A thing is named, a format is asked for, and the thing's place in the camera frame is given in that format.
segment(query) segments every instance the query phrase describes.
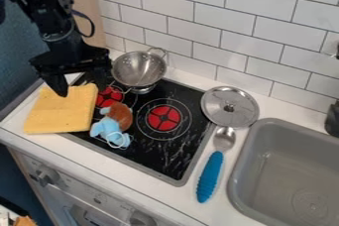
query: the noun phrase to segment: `sink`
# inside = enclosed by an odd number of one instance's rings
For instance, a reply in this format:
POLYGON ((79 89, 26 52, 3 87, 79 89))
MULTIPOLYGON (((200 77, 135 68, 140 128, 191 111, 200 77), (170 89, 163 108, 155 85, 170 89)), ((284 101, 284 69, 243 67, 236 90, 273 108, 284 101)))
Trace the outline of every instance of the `sink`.
POLYGON ((252 126, 227 193, 270 226, 339 225, 339 139, 279 119, 252 126))

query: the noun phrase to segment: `red heating element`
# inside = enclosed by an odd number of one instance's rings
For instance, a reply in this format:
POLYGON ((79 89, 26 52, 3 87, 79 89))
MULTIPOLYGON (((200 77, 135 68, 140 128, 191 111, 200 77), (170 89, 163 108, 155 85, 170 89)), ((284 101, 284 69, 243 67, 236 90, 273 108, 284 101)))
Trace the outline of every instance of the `red heating element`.
POLYGON ((147 117, 149 125, 157 131, 171 131, 181 121, 180 113, 171 106, 158 106, 147 117))
POLYGON ((121 102, 124 99, 122 89, 118 87, 106 87, 104 91, 98 94, 96 99, 96 106, 109 107, 114 102, 121 102))

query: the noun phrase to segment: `pot lid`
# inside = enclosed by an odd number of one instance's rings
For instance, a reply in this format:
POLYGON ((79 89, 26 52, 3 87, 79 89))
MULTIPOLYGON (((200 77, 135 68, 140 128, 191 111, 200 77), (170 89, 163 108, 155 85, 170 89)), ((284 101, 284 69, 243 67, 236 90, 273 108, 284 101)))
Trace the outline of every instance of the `pot lid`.
POLYGON ((218 126, 246 128, 259 118, 256 100, 235 87, 214 87, 201 98, 201 109, 218 126))

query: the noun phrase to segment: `oven door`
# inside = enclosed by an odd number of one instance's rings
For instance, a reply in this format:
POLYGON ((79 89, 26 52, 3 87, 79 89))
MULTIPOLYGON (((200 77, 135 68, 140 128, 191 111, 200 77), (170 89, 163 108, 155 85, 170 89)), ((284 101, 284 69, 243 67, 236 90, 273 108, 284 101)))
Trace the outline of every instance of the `oven door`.
POLYGON ((127 226, 125 222, 102 211, 55 185, 48 185, 49 193, 61 207, 70 226, 127 226))

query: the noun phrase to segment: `metal spoon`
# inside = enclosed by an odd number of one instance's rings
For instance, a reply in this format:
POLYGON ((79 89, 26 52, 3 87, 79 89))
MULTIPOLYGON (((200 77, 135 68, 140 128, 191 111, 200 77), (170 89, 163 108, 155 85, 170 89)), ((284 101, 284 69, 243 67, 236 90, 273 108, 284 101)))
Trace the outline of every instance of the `metal spoon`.
POLYGON ((219 127, 216 131, 213 138, 216 152, 209 157, 196 190, 197 200, 200 203, 206 202, 213 194, 224 162, 223 153, 232 149, 235 140, 236 135, 234 129, 231 127, 219 127))

